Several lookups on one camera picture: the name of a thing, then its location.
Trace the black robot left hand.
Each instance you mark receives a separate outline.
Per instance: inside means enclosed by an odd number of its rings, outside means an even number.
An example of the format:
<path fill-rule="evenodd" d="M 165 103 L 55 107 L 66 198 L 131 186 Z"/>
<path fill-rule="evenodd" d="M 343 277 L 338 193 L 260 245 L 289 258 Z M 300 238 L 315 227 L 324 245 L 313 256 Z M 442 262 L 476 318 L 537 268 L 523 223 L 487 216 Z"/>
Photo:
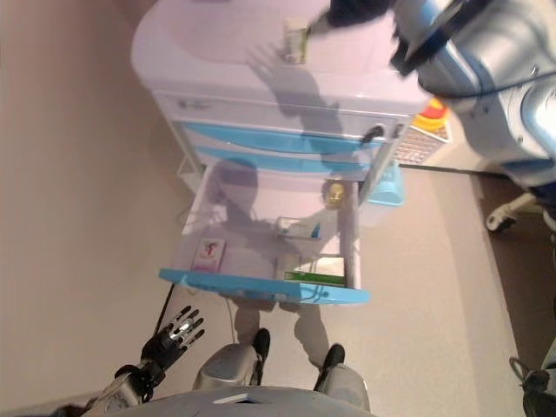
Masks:
<path fill-rule="evenodd" d="M 141 360 L 155 363 L 162 371 L 168 370 L 204 335 L 203 322 L 198 308 L 183 308 L 145 343 Z"/>

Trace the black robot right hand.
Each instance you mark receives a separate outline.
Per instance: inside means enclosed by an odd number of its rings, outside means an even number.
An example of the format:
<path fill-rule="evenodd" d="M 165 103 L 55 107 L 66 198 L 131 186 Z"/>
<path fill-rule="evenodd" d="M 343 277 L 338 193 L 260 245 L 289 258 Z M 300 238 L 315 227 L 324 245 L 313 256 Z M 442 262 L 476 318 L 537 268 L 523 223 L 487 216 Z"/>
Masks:
<path fill-rule="evenodd" d="M 358 26 L 382 17 L 395 5 L 392 0 L 332 0 L 329 6 L 308 25 L 310 36 L 331 30 Z"/>

